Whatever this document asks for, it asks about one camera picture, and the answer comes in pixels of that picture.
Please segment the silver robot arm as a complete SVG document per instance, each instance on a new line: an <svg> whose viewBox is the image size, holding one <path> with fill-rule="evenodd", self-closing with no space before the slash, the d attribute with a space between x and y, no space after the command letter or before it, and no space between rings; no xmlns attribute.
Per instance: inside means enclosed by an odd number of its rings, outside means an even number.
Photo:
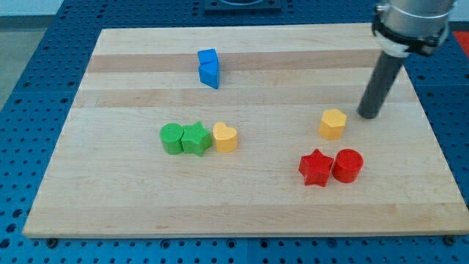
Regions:
<svg viewBox="0 0 469 264"><path fill-rule="evenodd" d="M389 56L431 56L449 34L455 0L385 0L374 7L373 35Z"/></svg>

